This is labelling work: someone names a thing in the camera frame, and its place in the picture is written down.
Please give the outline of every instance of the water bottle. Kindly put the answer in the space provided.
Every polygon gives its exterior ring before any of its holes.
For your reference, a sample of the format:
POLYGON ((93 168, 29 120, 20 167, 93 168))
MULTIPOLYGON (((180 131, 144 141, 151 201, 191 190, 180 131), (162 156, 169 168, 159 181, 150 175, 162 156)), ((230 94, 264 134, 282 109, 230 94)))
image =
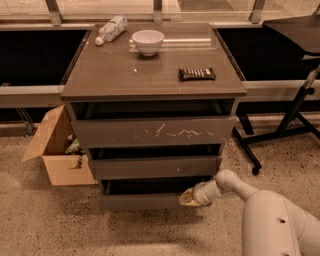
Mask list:
POLYGON ((96 45, 102 45, 105 41, 112 42, 128 26, 128 20, 123 15, 113 17, 106 25, 99 29, 96 45))

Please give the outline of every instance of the cardboard box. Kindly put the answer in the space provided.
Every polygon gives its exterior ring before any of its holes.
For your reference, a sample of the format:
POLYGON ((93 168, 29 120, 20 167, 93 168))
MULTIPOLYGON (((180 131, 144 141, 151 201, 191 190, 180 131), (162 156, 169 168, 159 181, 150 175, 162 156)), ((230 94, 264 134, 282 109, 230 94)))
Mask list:
POLYGON ((86 155, 82 157, 82 166, 77 168, 80 156, 64 154, 70 134, 73 134, 73 130, 65 106, 48 111, 28 145, 22 162, 41 156, 52 185, 97 184, 86 155))

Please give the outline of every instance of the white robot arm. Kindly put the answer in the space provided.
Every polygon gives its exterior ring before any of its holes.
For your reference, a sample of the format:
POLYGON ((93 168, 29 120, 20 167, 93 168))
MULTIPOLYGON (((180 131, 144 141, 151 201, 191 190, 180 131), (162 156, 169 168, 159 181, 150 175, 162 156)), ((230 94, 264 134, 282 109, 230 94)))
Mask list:
POLYGON ((185 206, 210 204, 216 198, 238 195, 242 216, 243 256, 320 256, 320 222, 311 214, 272 191, 258 190, 231 170, 185 191, 185 206))

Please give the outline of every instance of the speckled floor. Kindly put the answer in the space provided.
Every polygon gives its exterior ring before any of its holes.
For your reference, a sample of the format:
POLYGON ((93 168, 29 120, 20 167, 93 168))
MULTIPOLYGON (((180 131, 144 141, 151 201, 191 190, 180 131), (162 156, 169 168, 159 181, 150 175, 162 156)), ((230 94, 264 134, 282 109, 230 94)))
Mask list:
MULTIPOLYGON (((318 128, 319 117, 308 116, 318 128)), ((279 116, 252 120, 264 132, 276 127, 279 116)), ((197 209, 102 211, 97 185, 53 187, 40 157, 21 163, 30 141, 23 135, 22 125, 0 126, 1 256, 241 255, 240 199, 197 209)), ((263 164, 258 176, 233 138, 222 168, 320 218, 320 140, 305 134, 252 148, 263 164)))

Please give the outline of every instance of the white scribble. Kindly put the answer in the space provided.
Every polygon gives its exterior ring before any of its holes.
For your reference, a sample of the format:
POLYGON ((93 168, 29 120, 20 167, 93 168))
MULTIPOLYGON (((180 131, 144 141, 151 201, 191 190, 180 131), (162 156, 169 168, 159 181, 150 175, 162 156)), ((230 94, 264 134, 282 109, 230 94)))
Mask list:
POLYGON ((206 131, 207 134, 209 134, 210 136, 213 136, 214 135, 214 132, 208 132, 206 131))
POLYGON ((173 133, 167 133, 168 136, 182 136, 183 134, 186 134, 186 136, 188 137, 188 139, 191 139, 194 135, 195 136, 198 136, 198 135, 201 135, 202 132, 196 132, 196 131, 193 131, 193 130, 182 130, 181 132, 179 133, 176 133, 176 134, 173 134, 173 133))
POLYGON ((146 135, 145 135, 146 137, 148 137, 148 136, 151 136, 151 135, 152 135, 152 132, 149 132, 147 129, 145 129, 144 131, 146 132, 146 135))
POLYGON ((157 130, 157 134, 155 137, 158 137, 160 135, 161 130, 165 127, 166 124, 162 124, 162 126, 157 130))

